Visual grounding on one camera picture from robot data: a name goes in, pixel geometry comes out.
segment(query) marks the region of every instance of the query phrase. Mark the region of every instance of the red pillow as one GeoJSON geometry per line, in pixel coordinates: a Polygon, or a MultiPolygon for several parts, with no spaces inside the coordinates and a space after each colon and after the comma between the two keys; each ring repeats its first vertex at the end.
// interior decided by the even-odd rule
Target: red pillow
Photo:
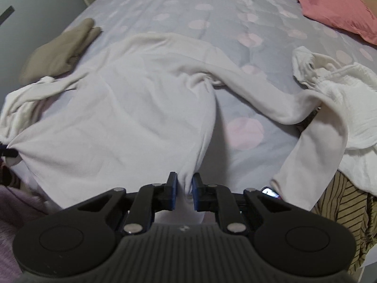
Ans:
{"type": "Polygon", "coordinates": [[[377,18],[362,0],[299,0],[304,16],[377,45],[377,18]]]}

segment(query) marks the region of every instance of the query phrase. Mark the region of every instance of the gray wall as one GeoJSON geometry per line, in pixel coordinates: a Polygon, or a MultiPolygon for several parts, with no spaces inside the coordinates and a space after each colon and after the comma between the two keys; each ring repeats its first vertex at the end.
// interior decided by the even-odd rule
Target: gray wall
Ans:
{"type": "Polygon", "coordinates": [[[15,12],[0,25],[0,107],[20,87],[18,75],[29,54],[86,8],[83,0],[0,0],[0,14],[11,5],[15,12]]]}

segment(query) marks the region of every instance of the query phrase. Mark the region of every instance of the ribbed black surface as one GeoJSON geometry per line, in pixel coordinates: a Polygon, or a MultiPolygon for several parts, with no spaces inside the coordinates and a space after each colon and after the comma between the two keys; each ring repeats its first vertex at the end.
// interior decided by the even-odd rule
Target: ribbed black surface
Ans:
{"type": "Polygon", "coordinates": [[[351,283],[346,272],[326,278],[298,278],[274,269],[247,238],[223,233],[216,224],[152,225],[149,232],[124,237],[96,269],[66,279],[25,273],[16,282],[56,283],[351,283]]]}

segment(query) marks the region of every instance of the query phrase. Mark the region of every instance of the beige folded clothing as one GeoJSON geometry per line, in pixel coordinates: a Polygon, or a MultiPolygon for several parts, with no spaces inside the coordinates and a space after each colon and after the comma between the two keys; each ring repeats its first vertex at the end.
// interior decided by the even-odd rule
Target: beige folded clothing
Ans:
{"type": "Polygon", "coordinates": [[[101,33],[100,27],[93,26],[92,18],[84,19],[79,26],[37,48],[22,67],[20,83],[25,86],[44,76],[55,77],[71,71],[85,49],[101,33]]]}

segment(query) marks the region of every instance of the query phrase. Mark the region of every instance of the mattress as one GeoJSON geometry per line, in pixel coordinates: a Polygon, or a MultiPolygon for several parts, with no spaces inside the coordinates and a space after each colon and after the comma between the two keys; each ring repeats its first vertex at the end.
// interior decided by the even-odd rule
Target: mattress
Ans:
{"type": "MultiPolygon", "coordinates": [[[[251,79],[258,76],[286,93],[302,88],[291,69],[292,51],[299,46],[377,72],[376,49],[356,35],[303,17],[297,0],[96,0],[67,29],[87,17],[103,33],[79,66],[125,37],[174,32],[219,47],[251,79]]],[[[268,186],[294,148],[298,130],[277,125],[226,88],[215,92],[217,118],[199,171],[203,181],[224,184],[233,192],[268,186]]],[[[42,118],[59,112],[74,94],[69,91],[51,99],[42,118]]],[[[39,190],[23,162],[13,169],[29,187],[39,190]]]]}

